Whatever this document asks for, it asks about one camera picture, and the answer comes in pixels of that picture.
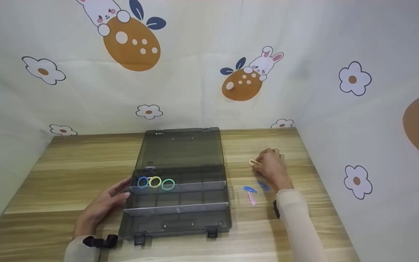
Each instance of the yellow hair tie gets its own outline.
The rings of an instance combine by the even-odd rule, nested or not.
[[[260,162],[258,162],[258,161],[256,161],[256,160],[254,160],[254,159],[250,159],[249,161],[248,161],[248,164],[250,165],[250,166],[254,166],[255,164],[261,164]]]
[[[153,181],[153,180],[155,180],[155,179],[159,179],[159,183],[158,183],[157,185],[153,186],[153,185],[151,184],[151,181]],[[155,177],[151,177],[151,178],[149,178],[148,185],[149,185],[151,188],[158,188],[159,186],[161,186],[161,183],[162,183],[162,182],[163,182],[163,181],[161,180],[161,178],[160,178],[160,177],[155,176]]]

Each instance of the left hand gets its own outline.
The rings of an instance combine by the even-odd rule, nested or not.
[[[117,182],[93,199],[78,217],[72,239],[83,235],[94,235],[96,225],[98,225],[109,211],[125,203],[125,200],[130,196],[130,192],[128,192],[130,179],[128,177]]]

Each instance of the arm sleeve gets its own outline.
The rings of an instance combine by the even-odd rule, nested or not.
[[[302,194],[295,189],[282,189],[276,195],[277,208],[289,235],[295,262],[327,262]]]
[[[77,237],[69,243],[65,250],[64,262],[98,262],[100,249],[84,245],[83,240],[86,237],[88,235]]]

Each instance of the flower illustration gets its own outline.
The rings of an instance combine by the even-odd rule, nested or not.
[[[49,125],[50,131],[53,134],[61,135],[61,136],[75,136],[77,132],[72,130],[70,126],[58,126],[56,124]]]
[[[350,63],[339,71],[340,89],[344,93],[352,92],[356,96],[362,96],[366,92],[366,86],[371,83],[369,73],[361,70],[361,64],[357,61]]]
[[[363,200],[366,194],[371,194],[373,191],[373,185],[368,180],[368,171],[362,166],[346,166],[344,185],[360,200]]]
[[[143,116],[144,118],[151,120],[157,116],[162,116],[163,112],[160,110],[159,106],[152,104],[146,105],[143,104],[137,107],[138,111],[135,112],[138,116]]]
[[[277,127],[292,127],[294,124],[294,121],[289,119],[285,120],[284,118],[279,119],[274,124],[271,125],[271,128],[277,128]]]
[[[27,65],[25,69],[29,73],[37,78],[41,78],[47,84],[55,85],[58,81],[65,79],[65,74],[58,70],[56,64],[49,59],[41,58],[36,60],[33,57],[24,56],[22,61]]]

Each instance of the table surface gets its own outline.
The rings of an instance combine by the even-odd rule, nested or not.
[[[259,187],[247,161],[267,147],[286,156],[330,261],[359,261],[296,129],[221,131],[221,138],[231,231],[216,240],[199,234],[156,238],[143,247],[120,242],[103,250],[100,261],[293,261],[286,230],[272,208],[275,192],[255,194],[252,206],[242,189]],[[143,134],[56,136],[0,218],[0,261],[62,261],[77,216],[102,189],[130,176],[142,139]],[[121,213],[113,211],[97,234],[117,234]]]

